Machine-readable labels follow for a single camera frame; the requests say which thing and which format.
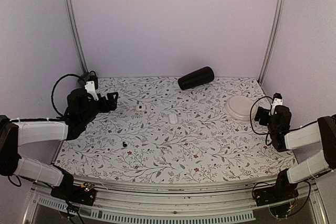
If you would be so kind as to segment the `white earbud charging case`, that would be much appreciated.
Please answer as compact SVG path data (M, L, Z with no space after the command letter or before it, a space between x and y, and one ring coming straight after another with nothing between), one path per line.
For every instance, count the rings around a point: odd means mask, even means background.
M170 122L170 124L172 124L172 125L176 125L176 124L178 124L178 116L177 116L175 113L171 113L171 114L169 115L169 122Z

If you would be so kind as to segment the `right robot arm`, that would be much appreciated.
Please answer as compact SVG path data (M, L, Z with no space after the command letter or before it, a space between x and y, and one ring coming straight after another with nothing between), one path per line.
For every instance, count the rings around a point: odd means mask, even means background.
M276 201L282 201L291 194L291 185L335 170L335 115L323 116L297 129L290 129L289 108L277 105L271 110L259 107L254 120L267 127L266 135L278 152L321 144L321 150L316 154L278 174L277 185L271 190L271 196Z

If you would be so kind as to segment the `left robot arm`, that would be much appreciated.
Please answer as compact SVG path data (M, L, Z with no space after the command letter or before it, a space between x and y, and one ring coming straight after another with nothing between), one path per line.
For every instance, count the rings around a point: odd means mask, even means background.
M13 175L57 187L67 200L78 195L73 176L60 168L23 157L18 148L22 145L45 141L71 141L77 139L99 113L117 108L118 93L105 97L80 88L67 96L65 114L58 119L13 119L1 115L1 176Z

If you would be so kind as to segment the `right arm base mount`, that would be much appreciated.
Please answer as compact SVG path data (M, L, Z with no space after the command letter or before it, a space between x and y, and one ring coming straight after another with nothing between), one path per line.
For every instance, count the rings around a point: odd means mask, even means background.
M295 199L298 196L299 193L296 188L280 190L275 186L268 186L252 190L252 197L257 206L271 205L289 199Z

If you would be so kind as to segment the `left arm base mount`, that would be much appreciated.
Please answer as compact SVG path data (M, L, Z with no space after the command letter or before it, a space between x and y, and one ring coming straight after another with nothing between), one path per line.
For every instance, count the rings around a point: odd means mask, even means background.
M79 186L60 185L51 190L51 196L62 199L65 202L73 202L86 206L93 206L97 191L95 184L85 182Z

